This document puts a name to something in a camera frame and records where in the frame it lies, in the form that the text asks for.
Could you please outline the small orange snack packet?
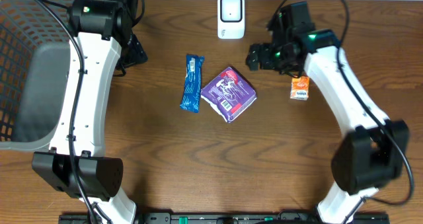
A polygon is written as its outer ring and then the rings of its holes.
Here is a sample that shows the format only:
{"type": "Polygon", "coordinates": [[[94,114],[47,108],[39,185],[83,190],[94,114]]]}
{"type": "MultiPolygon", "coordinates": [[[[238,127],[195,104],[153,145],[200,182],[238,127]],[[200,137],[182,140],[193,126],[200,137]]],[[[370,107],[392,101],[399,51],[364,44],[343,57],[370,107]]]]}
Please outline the small orange snack packet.
{"type": "Polygon", "coordinates": [[[291,80],[290,98],[307,100],[309,98],[309,77],[302,76],[291,80]]]}

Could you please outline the red purple snack packet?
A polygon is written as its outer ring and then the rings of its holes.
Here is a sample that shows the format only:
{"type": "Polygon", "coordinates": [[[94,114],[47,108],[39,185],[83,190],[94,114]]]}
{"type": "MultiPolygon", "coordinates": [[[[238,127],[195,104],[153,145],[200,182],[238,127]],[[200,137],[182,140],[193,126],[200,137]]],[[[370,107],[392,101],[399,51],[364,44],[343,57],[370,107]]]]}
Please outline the red purple snack packet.
{"type": "Polygon", "coordinates": [[[227,123],[237,119],[257,99],[256,91],[233,67],[211,80],[200,95],[227,123]]]}

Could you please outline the blue snack bar wrapper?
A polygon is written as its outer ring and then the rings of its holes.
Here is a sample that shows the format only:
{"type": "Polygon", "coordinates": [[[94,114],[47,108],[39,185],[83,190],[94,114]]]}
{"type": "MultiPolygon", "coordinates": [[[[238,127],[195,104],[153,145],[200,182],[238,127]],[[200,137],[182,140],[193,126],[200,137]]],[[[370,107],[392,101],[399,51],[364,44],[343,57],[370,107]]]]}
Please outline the blue snack bar wrapper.
{"type": "Polygon", "coordinates": [[[204,56],[186,55],[186,76],[184,81],[184,92],[180,103],[180,108],[183,110],[193,113],[199,112],[202,65],[204,60],[204,56]]]}

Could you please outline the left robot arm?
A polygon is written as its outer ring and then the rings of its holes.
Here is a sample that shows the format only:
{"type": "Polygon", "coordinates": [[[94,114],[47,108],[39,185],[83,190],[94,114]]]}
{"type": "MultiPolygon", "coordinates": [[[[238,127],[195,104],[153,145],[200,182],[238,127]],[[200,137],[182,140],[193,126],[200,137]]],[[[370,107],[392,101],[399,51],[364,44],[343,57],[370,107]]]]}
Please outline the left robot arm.
{"type": "Polygon", "coordinates": [[[89,223],[133,223],[136,204],[122,189],[123,162],[105,155],[104,123],[115,70],[145,63],[133,33],[143,0],[74,0],[67,12],[70,64],[56,130],[33,170],[53,189],[85,203],[89,223]]]}

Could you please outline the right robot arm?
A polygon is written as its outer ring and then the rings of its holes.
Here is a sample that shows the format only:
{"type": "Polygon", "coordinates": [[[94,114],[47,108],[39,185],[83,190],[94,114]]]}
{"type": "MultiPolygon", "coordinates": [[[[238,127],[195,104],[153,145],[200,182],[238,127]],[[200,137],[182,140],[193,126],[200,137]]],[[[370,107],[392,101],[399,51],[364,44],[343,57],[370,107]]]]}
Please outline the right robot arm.
{"type": "Polygon", "coordinates": [[[372,101],[348,65],[342,40],[330,29],[316,29],[306,2],[279,7],[267,29],[272,41],[251,45],[246,63],[252,71],[308,77],[321,91],[342,143],[331,161],[334,184],[318,204],[317,215],[323,223],[351,223],[382,187],[410,172],[408,127],[402,120],[390,120],[372,101]]]}

